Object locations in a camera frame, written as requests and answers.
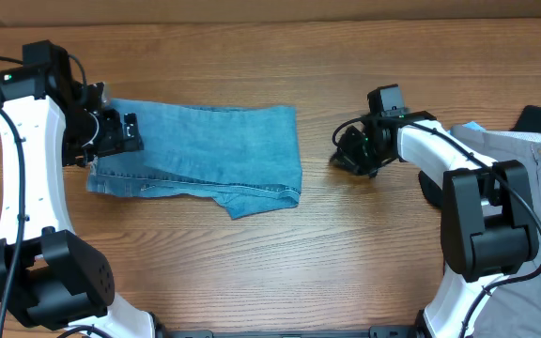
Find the light blue denim jeans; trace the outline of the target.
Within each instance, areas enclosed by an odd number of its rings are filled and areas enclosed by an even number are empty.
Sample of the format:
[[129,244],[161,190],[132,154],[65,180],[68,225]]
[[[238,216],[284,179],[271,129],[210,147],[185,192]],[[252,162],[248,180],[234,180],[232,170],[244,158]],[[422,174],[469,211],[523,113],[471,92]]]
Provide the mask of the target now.
[[136,114],[144,148],[95,159],[87,179],[90,192],[207,197],[233,219],[299,204],[302,168],[294,107],[121,99],[112,106]]

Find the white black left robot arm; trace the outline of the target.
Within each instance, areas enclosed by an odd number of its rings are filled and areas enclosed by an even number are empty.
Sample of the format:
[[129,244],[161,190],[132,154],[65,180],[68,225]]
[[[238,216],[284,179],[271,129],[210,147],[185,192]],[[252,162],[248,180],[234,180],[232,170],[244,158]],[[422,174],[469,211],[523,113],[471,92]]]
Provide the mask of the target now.
[[77,65],[43,40],[0,71],[0,315],[64,337],[163,337],[154,314],[117,294],[107,258],[70,221],[64,168],[143,146],[136,116],[113,109],[104,84],[74,78]]

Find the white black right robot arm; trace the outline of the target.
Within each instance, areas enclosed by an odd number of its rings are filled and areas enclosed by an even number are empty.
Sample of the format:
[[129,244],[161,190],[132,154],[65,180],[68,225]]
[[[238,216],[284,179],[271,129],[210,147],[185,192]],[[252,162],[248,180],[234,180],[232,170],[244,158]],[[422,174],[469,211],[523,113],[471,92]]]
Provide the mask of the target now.
[[541,221],[519,161],[473,151],[427,111],[412,112],[398,85],[367,95],[368,113],[332,134],[332,165],[375,177],[393,161],[417,166],[441,189],[443,278],[408,326],[373,326],[372,337],[469,337],[500,286],[541,274]]

